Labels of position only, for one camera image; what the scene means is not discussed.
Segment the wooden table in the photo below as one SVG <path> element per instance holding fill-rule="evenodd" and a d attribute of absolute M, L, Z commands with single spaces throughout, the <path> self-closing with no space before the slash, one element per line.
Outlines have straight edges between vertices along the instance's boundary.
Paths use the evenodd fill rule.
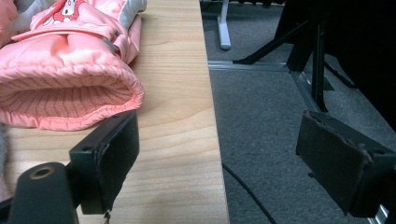
<path fill-rule="evenodd" d="M 228 223 L 199 1 L 148 0 L 141 16 L 141 51 L 131 64 L 147 92 L 138 110 L 140 154 L 111 223 Z M 8 127 L 8 186 L 40 163 L 68 163 L 68 151 L 91 131 Z"/>

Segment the pink jacket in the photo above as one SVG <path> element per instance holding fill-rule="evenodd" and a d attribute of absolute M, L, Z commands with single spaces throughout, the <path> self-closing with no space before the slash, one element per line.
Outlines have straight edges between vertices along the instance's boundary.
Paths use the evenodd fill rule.
<path fill-rule="evenodd" d="M 128 64 L 141 18 L 120 25 L 126 1 L 77 0 L 67 10 L 61 0 L 35 15 L 31 31 L 0 49 L 0 121 L 74 131 L 138 108 L 144 90 Z"/>

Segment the black cable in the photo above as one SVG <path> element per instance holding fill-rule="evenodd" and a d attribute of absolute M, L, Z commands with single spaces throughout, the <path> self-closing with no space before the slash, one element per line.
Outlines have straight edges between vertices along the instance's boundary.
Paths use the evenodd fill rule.
<path fill-rule="evenodd" d="M 260 207 L 260 209 L 264 212 L 264 214 L 268 217 L 270 222 L 272 224 L 276 224 L 275 220 L 273 217 L 271 217 L 271 214 L 265 209 L 264 205 L 262 205 L 262 202 L 254 195 L 253 191 L 245 184 L 245 182 L 239 178 L 238 175 L 236 175 L 230 168 L 228 168 L 224 163 L 221 164 L 223 169 L 226 170 L 233 178 L 235 178 L 238 183 L 244 187 L 244 189 L 247 191 L 247 193 L 250 195 L 250 197 L 254 200 L 254 202 Z"/>

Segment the chair leg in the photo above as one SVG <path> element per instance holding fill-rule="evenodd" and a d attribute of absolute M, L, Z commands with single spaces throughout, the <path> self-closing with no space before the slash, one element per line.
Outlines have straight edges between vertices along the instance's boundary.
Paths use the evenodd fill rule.
<path fill-rule="evenodd" d="M 230 35 L 227 27 L 227 10 L 229 0 L 223 0 L 221 7 L 221 14 L 218 16 L 218 27 L 219 27 L 219 38 L 220 48 L 228 50 L 231 48 Z"/>

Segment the tripod leg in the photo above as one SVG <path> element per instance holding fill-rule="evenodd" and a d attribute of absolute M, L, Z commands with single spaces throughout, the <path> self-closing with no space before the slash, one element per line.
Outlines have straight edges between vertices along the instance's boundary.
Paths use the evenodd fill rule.
<path fill-rule="evenodd" d="M 290 71 L 303 72 L 306 63 L 311 56 L 313 49 L 313 37 L 312 34 L 315 32 L 315 27 L 312 23 L 306 27 L 304 33 L 298 38 L 291 50 L 290 56 L 287 61 L 287 66 Z"/>
<path fill-rule="evenodd" d="M 313 51 L 313 74 L 312 74 L 312 97 L 323 112 L 327 112 L 323 100 L 324 79 L 324 28 L 322 24 L 315 31 L 315 43 Z"/>
<path fill-rule="evenodd" d="M 265 46 L 263 46 L 262 48 L 260 48 L 259 50 L 257 50 L 253 54 L 247 56 L 244 59 L 233 60 L 233 63 L 254 64 L 259 59 L 261 59 L 268 53 L 272 52 L 274 49 L 277 49 L 279 46 L 284 44 L 286 41 L 288 41 L 290 38 L 295 36 L 301 30 L 303 30 L 307 24 L 308 24 L 308 21 L 304 21 L 300 24 L 297 24 L 296 26 L 291 28 L 289 31 L 287 31 L 285 34 L 283 34 L 281 37 L 273 39 L 268 44 L 266 44 Z"/>
<path fill-rule="evenodd" d="M 338 79 L 340 79 L 340 81 L 342 81 L 344 83 L 344 85 L 348 86 L 351 89 L 357 89 L 358 88 L 355 84 L 353 84 L 352 82 L 348 81 L 346 78 L 341 76 L 341 74 L 338 73 L 338 71 L 335 70 L 331 65 L 326 63 L 326 61 L 324 62 L 324 66 L 327 69 L 329 69 L 329 71 L 331 71 L 333 75 L 335 75 Z"/>

